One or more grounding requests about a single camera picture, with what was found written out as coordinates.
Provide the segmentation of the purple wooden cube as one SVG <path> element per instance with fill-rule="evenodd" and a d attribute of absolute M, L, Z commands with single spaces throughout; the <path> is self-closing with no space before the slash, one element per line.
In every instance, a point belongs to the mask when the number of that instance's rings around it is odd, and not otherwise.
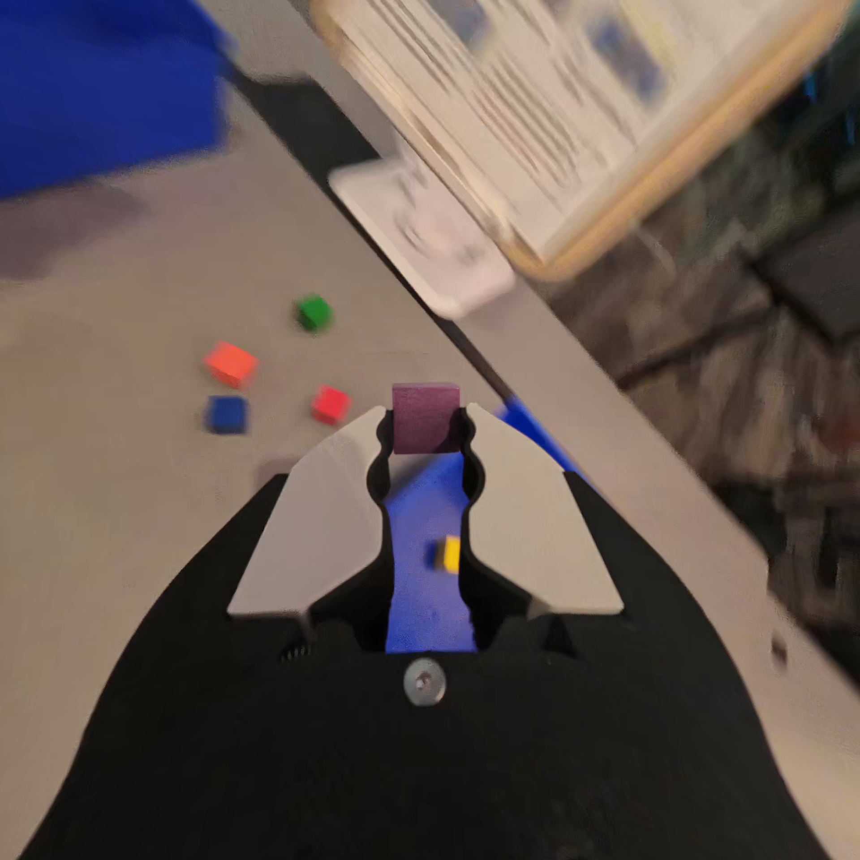
<path fill-rule="evenodd" d="M 392 386 L 392 452 L 453 454 L 462 447 L 460 389 L 454 383 Z"/>

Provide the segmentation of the orange wooden cube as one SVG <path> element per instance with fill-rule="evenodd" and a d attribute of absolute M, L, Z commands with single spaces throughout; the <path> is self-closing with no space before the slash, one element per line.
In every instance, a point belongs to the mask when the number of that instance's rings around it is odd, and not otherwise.
<path fill-rule="evenodd" d="M 219 341 L 203 360 L 203 366 L 213 379 L 233 390 L 242 390 L 259 365 L 251 353 L 227 341 Z"/>

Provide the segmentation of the blue wooden cube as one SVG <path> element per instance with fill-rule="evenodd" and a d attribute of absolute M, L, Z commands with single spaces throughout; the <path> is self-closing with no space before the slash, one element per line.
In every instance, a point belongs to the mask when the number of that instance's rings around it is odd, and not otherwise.
<path fill-rule="evenodd" d="M 243 396 L 214 395 L 206 402 L 204 426 L 210 434 L 244 435 L 249 426 L 249 403 Z"/>

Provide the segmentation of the red wooden cube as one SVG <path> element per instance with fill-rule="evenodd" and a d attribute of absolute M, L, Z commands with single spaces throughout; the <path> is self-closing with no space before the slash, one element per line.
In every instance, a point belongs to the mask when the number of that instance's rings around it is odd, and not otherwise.
<path fill-rule="evenodd" d="M 343 423 L 351 405 L 352 399 L 347 393 L 322 384 L 313 397 L 310 412 L 315 421 L 337 426 Z"/>

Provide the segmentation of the blue plastic bin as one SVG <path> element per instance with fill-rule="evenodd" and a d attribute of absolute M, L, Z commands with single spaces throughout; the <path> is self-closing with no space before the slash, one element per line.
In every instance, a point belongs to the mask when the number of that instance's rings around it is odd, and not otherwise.
<path fill-rule="evenodd" d="M 532 426 L 522 423 L 523 407 L 508 407 L 502 421 L 527 432 Z M 395 592 L 392 600 L 386 649 L 393 653 L 422 651 L 467 652 L 475 648 L 474 629 L 469 608 L 461 597 L 460 586 L 500 586 L 496 578 L 487 579 L 464 562 L 464 516 L 468 505 L 464 492 L 464 455 L 441 455 L 425 467 L 412 482 L 388 502 L 395 557 Z M 460 538 L 458 575 L 432 570 L 426 564 L 427 544 L 446 535 Z M 501 586 L 491 591 L 490 610 L 499 599 L 504 609 L 521 612 L 509 595 L 512 589 Z"/>
<path fill-rule="evenodd" d="M 196 2 L 3 1 L 2 198 L 219 147 L 231 48 Z"/>

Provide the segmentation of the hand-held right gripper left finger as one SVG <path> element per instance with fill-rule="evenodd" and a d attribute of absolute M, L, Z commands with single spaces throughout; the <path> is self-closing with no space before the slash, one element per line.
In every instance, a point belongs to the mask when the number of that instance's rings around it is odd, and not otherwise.
<path fill-rule="evenodd" d="M 292 468 L 227 612 L 310 619 L 312 607 L 368 567 L 383 547 L 383 514 L 368 476 L 383 452 L 382 406 L 309 449 Z"/>

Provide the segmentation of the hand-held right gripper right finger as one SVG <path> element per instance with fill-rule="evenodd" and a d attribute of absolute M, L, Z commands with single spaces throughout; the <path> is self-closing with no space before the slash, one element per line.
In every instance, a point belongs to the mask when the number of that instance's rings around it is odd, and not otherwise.
<path fill-rule="evenodd" d="M 464 562 L 509 586 L 529 618 L 619 615 L 624 602 L 565 468 L 477 403 L 464 424 Z"/>

